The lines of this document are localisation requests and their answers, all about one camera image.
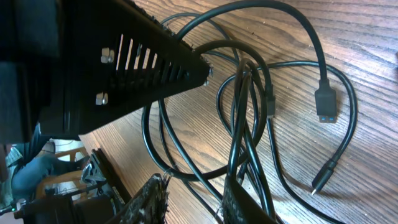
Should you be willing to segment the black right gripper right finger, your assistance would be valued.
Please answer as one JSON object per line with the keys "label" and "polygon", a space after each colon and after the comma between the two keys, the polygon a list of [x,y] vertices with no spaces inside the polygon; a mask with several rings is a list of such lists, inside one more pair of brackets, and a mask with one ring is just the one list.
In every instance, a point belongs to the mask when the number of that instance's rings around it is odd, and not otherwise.
{"label": "black right gripper right finger", "polygon": [[275,224],[255,200],[238,184],[226,177],[222,200],[223,219],[226,224]]}

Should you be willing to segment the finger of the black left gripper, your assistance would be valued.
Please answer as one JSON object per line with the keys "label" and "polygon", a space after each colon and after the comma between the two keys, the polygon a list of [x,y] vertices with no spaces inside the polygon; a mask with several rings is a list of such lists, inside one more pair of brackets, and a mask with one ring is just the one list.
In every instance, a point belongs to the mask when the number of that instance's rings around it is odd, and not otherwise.
{"label": "finger of the black left gripper", "polygon": [[94,131],[154,101],[204,84],[210,66],[133,1],[60,1],[62,50],[40,130]]}

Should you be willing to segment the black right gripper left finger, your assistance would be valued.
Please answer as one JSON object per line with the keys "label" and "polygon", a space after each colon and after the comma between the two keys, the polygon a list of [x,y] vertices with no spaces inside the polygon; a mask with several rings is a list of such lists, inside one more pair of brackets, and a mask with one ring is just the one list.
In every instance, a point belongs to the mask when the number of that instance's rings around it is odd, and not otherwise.
{"label": "black right gripper left finger", "polygon": [[106,224],[166,223],[169,182],[168,175],[152,175],[126,206]]}

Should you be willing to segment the black USB cable gray plug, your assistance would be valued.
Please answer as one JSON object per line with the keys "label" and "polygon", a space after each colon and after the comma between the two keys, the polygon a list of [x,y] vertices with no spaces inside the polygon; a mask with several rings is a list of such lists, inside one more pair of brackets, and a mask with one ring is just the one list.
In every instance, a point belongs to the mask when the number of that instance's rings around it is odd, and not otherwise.
{"label": "black USB cable gray plug", "polygon": [[320,69],[326,69],[328,72],[336,75],[346,87],[346,91],[350,100],[348,130],[332,158],[323,165],[317,176],[313,179],[312,187],[314,193],[321,191],[323,186],[333,175],[338,160],[351,141],[356,127],[358,117],[357,98],[353,86],[348,80],[347,76],[340,70],[327,65],[321,60],[316,62],[303,60],[277,62],[267,65],[263,59],[257,57],[257,66],[248,60],[239,59],[238,55],[234,55],[234,57],[232,57],[230,60],[238,65],[238,72],[237,74],[225,80],[225,83],[228,84],[230,81],[234,80],[237,84],[237,93],[234,97],[231,107],[231,122],[228,124],[224,117],[220,118],[226,130],[229,131],[231,137],[233,138],[228,165],[209,173],[202,174],[197,169],[178,140],[177,135],[175,134],[169,121],[163,100],[159,101],[160,135],[163,136],[165,132],[168,132],[177,150],[181,153],[185,162],[192,168],[194,178],[199,180],[211,193],[213,193],[215,197],[218,196],[218,191],[210,185],[210,179],[219,177],[222,174],[226,174],[228,177],[234,178],[240,185],[244,179],[244,176],[248,175],[252,180],[253,186],[257,189],[257,193],[261,200],[262,209],[270,218],[275,220],[277,223],[280,223],[281,220],[275,212],[271,191],[269,190],[269,186],[256,151],[256,146],[260,141],[263,132],[267,130],[275,171],[277,172],[283,188],[291,197],[293,197],[293,199],[295,199],[308,211],[330,223],[337,223],[336,219],[322,213],[300,198],[286,183],[283,177],[282,164],[279,160],[279,153],[275,143],[275,136],[272,126],[275,98],[272,91],[265,91],[262,87],[260,87],[258,71],[261,70],[263,72],[266,79],[266,85],[271,86],[272,83],[269,70],[272,68],[298,66],[319,67]]}

